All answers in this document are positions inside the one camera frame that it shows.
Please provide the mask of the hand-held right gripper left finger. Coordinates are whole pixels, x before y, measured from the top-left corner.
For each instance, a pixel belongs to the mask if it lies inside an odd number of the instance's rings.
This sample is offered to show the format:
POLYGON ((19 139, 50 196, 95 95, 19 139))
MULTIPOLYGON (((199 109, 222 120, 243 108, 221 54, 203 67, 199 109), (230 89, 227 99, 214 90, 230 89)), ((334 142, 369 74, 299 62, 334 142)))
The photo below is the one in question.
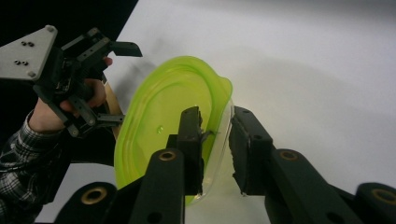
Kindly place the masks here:
POLYGON ((178 133, 150 158, 129 224, 185 224, 185 198, 203 192, 201 123, 197 106, 181 113, 178 133))

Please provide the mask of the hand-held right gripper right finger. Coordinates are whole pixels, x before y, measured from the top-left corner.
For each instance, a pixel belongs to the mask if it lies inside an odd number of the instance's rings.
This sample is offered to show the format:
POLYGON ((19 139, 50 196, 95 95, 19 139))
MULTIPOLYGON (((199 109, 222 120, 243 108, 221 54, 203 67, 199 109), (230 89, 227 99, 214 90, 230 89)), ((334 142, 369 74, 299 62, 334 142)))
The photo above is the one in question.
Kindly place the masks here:
POLYGON ((271 224, 363 224, 305 156, 275 148, 251 111, 236 106, 231 123, 233 178, 243 194, 264 198, 271 224))

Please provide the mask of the yellow-green plastic lid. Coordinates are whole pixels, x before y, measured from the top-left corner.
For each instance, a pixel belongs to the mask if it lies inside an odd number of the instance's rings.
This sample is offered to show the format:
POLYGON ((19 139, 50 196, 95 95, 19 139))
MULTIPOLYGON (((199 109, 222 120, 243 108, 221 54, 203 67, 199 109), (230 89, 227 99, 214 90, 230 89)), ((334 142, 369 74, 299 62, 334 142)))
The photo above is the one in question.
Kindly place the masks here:
POLYGON ((165 147, 178 131, 181 113, 193 106, 201 112, 205 138, 203 193, 188 196, 186 204, 201 201, 217 176, 228 143, 233 115, 233 84, 203 60, 180 56, 162 63, 137 88, 121 125, 114 167, 118 188, 143 176, 151 155, 165 147))

